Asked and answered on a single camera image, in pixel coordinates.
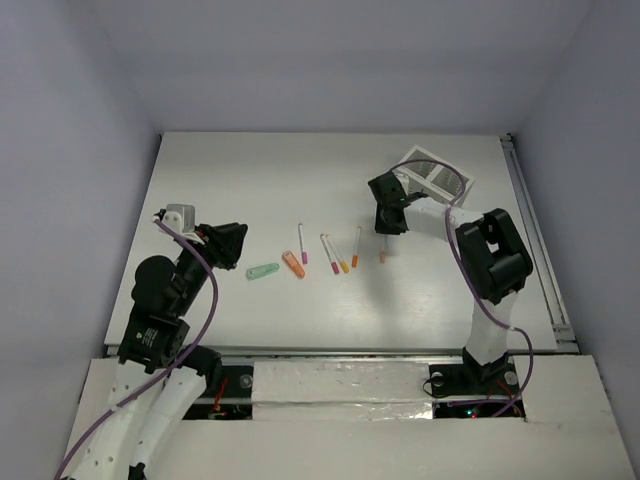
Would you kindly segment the pink capped white marker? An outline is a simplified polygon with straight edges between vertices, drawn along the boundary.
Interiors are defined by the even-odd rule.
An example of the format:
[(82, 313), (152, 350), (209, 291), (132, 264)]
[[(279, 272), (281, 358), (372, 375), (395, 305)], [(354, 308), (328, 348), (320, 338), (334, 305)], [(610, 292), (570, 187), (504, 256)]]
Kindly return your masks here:
[(335, 258), (333, 256), (333, 252), (332, 252), (332, 250), (331, 250), (331, 248), (330, 248), (330, 246), (329, 246), (324, 234), (320, 235), (320, 240), (321, 240), (321, 244), (322, 244), (322, 246), (324, 248), (325, 254), (327, 256), (327, 259), (329, 261), (329, 264), (331, 266), (331, 269), (332, 269), (333, 273), (335, 275), (338, 275), (340, 273), (340, 267), (338, 266), (338, 263), (337, 263), (337, 261), (335, 260)]

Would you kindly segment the yellow capped white marker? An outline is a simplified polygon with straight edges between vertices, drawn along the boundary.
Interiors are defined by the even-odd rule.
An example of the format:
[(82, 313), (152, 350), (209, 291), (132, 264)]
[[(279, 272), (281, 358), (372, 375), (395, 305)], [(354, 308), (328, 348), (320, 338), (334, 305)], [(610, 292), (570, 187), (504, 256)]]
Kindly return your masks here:
[(349, 273), (349, 267), (347, 266), (346, 262), (344, 261), (341, 253), (339, 252), (337, 246), (335, 245), (333, 239), (331, 238), (331, 236), (329, 234), (325, 235), (326, 241), (329, 244), (329, 247), (337, 261), (337, 264), (339, 266), (339, 268), (342, 270), (343, 273), (348, 274)]

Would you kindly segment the orange capped white marker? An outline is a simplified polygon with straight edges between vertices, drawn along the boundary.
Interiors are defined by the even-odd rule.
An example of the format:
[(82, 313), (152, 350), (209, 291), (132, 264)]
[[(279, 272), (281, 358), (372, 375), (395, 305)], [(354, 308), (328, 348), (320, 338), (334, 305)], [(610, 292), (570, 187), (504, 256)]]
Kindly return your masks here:
[(360, 246), (361, 232), (362, 232), (362, 227), (358, 226), (356, 228), (353, 249), (352, 249), (352, 257), (351, 257), (352, 269), (357, 268), (358, 262), (359, 262), (359, 246)]

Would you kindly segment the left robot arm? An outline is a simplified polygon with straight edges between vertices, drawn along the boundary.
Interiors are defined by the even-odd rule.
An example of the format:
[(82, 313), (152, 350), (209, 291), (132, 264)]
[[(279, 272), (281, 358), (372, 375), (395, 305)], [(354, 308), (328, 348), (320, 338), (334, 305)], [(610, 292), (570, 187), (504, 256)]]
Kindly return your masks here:
[(156, 255), (137, 267), (107, 409), (66, 454), (59, 479), (152, 478), (189, 408), (221, 384), (220, 354), (198, 339), (187, 343), (184, 318), (204, 283), (217, 282), (215, 269), (237, 266), (248, 227), (153, 221), (182, 251), (176, 260)]

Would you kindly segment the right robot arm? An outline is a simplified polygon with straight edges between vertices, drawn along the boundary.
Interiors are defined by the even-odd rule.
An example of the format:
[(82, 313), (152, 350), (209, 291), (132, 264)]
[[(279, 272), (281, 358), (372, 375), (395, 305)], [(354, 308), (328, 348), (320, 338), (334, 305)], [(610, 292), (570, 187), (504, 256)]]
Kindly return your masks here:
[(508, 369), (507, 334), (533, 261), (510, 216), (501, 208), (477, 213), (405, 191), (392, 172), (368, 182), (376, 201), (374, 229), (382, 235), (424, 233), (449, 244), (474, 298), (462, 362), (430, 369), (428, 394), (436, 399), (484, 395)]

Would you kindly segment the peach capped white marker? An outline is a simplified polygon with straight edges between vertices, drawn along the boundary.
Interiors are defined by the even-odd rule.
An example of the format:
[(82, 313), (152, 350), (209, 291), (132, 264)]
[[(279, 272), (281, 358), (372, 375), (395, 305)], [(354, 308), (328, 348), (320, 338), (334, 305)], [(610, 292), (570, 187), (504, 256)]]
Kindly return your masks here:
[(382, 235), (380, 238), (379, 245), (379, 262), (384, 264), (386, 261), (386, 245), (387, 245), (387, 237), (386, 235)]

